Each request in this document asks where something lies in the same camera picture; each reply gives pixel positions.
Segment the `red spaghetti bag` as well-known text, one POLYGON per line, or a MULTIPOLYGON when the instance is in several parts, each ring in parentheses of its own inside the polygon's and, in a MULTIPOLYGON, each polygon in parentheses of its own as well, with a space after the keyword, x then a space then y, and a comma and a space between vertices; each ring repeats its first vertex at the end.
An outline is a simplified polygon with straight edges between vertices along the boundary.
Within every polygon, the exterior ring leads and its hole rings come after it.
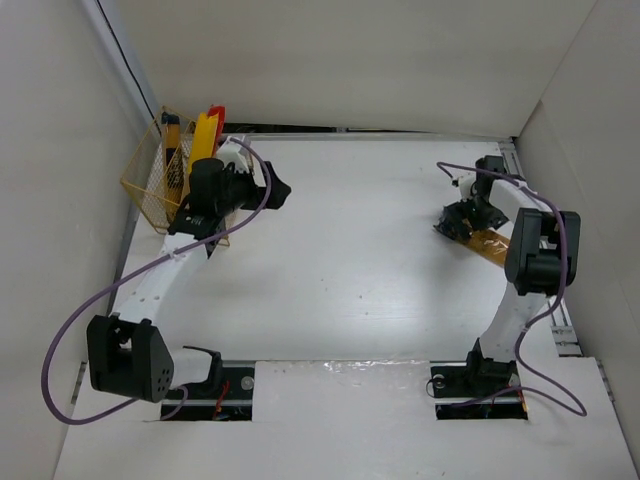
POLYGON ((226 108, 222 105, 212 105, 206 114, 206 143, 207 157, 214 157, 218 140, 222 134, 226 117, 226 108))

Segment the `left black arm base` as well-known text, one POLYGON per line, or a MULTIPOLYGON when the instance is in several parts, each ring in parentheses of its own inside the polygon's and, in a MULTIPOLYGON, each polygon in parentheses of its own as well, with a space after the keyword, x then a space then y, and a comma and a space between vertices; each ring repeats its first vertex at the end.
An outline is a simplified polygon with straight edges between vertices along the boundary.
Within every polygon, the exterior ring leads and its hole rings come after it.
POLYGON ((250 422, 255 387, 254 361, 223 360, 212 352, 210 378, 186 385, 187 397, 171 391, 161 404, 161 421, 250 422))

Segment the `blue patterned spaghetti bag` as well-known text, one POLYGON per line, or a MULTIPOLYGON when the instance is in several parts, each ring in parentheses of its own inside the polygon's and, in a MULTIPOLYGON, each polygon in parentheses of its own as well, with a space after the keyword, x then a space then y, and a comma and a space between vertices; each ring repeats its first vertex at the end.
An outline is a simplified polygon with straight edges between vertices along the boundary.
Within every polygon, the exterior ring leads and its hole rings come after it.
POLYGON ((510 240, 493 231, 473 231, 470 238, 463 245, 482 258, 503 268, 509 249, 510 240))

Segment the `aluminium rail right edge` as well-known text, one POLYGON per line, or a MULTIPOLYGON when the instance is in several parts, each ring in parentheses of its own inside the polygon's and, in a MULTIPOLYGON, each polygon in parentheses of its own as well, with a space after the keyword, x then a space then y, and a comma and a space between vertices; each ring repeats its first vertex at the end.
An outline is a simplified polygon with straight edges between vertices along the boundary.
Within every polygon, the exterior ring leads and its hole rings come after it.
POLYGON ((560 307, 575 279, 581 218, 559 210, 519 175, 496 180, 489 200, 513 229, 504 265, 505 294, 480 343, 485 355, 510 362, 518 358, 526 332, 560 307))

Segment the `yellow spaghetti bag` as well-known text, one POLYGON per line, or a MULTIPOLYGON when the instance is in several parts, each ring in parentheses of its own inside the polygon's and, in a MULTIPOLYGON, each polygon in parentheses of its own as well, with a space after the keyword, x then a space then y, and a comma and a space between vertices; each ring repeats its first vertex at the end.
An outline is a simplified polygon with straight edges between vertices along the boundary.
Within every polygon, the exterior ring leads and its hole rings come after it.
POLYGON ((207 154, 205 153, 206 114, 207 113, 201 113, 196 122, 190 155, 186 167, 185 185, 183 188, 182 199, 185 199, 186 196, 190 193, 190 176, 195 163, 199 160, 208 158, 207 154))

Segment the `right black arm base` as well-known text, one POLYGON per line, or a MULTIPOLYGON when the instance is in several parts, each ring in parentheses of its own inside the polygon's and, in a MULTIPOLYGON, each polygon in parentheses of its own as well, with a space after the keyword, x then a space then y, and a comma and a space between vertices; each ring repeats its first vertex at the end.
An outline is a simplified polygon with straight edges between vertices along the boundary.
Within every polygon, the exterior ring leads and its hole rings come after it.
POLYGON ((528 419, 519 392, 490 397, 519 382, 514 361, 495 362, 472 350, 464 362, 433 363, 430 373, 426 391, 436 400, 437 420, 528 419))

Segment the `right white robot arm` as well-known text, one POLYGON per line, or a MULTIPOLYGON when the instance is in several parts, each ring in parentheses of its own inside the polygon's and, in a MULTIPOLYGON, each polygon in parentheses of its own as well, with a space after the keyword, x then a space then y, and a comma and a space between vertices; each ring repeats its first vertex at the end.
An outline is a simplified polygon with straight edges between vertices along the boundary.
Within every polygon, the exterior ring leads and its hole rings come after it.
POLYGON ((560 300, 575 278, 581 218, 559 210, 523 178, 510 175, 499 156, 485 156, 466 170, 475 175, 453 181, 461 199, 443 209, 436 230, 468 244, 476 233, 512 224, 504 262, 507 287, 469 355, 475 369, 506 369, 515 364, 520 336, 534 316, 549 298, 560 300))

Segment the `navy label spaghetti bag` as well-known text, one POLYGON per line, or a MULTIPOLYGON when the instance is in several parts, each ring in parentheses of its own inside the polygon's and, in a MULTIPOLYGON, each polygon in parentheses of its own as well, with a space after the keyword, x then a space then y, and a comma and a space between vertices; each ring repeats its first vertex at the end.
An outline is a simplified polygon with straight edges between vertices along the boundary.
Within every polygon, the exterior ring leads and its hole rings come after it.
POLYGON ((163 112, 161 124, 164 128, 164 189, 167 221, 171 223, 182 199, 184 187, 183 157, 181 148, 181 126, 178 115, 163 112))

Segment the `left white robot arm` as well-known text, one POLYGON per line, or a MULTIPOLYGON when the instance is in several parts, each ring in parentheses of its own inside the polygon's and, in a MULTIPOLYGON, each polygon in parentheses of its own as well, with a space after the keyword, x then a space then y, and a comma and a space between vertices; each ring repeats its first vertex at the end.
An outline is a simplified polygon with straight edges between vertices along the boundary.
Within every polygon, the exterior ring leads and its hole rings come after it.
POLYGON ((86 330, 92 387, 134 400, 158 403, 169 391, 214 393, 223 382, 219 352, 171 339, 180 320, 165 309, 228 234, 237 210, 277 210, 291 193, 273 165, 262 166, 265 183, 218 158, 196 161, 158 256, 135 291, 108 316, 95 316, 86 330))

